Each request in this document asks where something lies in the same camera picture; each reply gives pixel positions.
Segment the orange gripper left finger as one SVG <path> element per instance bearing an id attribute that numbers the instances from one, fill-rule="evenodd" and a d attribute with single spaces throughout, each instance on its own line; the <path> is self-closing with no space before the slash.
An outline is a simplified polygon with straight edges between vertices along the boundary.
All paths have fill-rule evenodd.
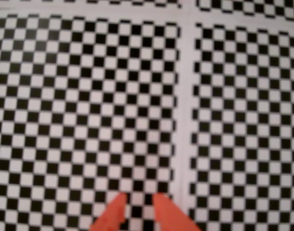
<path id="1" fill-rule="evenodd" d="M 89 231 L 118 231 L 125 221 L 126 202 L 127 195 L 119 193 L 90 226 Z"/>

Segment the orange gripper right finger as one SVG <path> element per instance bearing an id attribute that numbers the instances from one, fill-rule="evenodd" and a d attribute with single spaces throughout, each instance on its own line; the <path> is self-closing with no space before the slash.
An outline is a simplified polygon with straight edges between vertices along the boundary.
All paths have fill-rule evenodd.
<path id="1" fill-rule="evenodd" d="M 195 222 L 164 194 L 154 194 L 153 205 L 155 220 L 161 231 L 201 231 Z"/>

